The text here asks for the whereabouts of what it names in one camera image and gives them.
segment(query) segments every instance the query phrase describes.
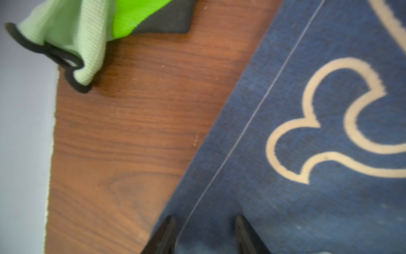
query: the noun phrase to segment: neon green fabric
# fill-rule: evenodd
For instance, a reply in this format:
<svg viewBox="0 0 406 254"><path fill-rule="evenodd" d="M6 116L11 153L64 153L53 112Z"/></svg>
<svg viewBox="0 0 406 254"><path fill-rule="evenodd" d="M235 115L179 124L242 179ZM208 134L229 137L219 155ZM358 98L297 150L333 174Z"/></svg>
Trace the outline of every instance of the neon green fabric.
<svg viewBox="0 0 406 254"><path fill-rule="evenodd" d="M46 0L17 25L37 45L48 42L83 60L73 72L83 86L101 68L106 42L129 35L171 0Z"/></svg>
<svg viewBox="0 0 406 254"><path fill-rule="evenodd" d="M115 39L129 35L143 20L161 9L171 0L116 0L113 20Z"/></svg>

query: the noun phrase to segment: white wall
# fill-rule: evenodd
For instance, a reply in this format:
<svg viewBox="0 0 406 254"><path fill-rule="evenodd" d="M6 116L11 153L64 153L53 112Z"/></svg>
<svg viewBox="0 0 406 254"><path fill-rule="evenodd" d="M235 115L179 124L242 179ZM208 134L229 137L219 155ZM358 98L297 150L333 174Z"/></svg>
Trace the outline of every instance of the white wall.
<svg viewBox="0 0 406 254"><path fill-rule="evenodd" d="M0 23L19 23L43 0L0 0ZM0 27L0 253L43 253L56 64Z"/></svg>

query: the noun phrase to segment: blue mat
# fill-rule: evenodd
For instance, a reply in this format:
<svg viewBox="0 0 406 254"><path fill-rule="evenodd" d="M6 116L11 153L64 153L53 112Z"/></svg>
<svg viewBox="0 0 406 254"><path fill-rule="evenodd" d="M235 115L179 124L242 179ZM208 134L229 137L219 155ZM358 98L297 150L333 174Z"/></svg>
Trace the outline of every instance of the blue mat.
<svg viewBox="0 0 406 254"><path fill-rule="evenodd" d="M406 1L285 0L164 209L176 253L406 253Z"/></svg>

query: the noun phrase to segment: wooden floor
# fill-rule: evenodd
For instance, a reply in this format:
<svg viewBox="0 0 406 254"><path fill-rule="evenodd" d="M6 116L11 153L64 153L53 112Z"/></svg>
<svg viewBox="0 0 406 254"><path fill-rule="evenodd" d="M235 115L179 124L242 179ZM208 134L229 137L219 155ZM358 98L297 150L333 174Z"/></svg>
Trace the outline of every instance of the wooden floor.
<svg viewBox="0 0 406 254"><path fill-rule="evenodd" d="M134 254L281 0L197 1L187 35L109 43L96 87L61 78L47 254Z"/></svg>

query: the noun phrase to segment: black trim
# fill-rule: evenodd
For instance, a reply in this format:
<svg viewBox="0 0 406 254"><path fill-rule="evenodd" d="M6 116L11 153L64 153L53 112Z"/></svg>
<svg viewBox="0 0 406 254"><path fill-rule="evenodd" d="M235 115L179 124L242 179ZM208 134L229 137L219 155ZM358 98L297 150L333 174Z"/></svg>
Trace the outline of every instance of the black trim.
<svg viewBox="0 0 406 254"><path fill-rule="evenodd" d="M24 37L24 35L20 33L16 24L14 23L6 23L4 26L9 35L18 44L32 52L46 55L58 65L65 68L65 78L76 91L80 93L88 93L92 89L92 84L84 86L80 84L73 76L74 71L82 69L84 67L83 60L80 57L66 50L58 48L46 41L44 42L44 45L38 45L29 41L28 39L26 39L26 37ZM71 66L65 59L75 63L76 66Z"/></svg>
<svg viewBox="0 0 406 254"><path fill-rule="evenodd" d="M131 34L176 33L190 30L195 0L172 0L143 20Z"/></svg>

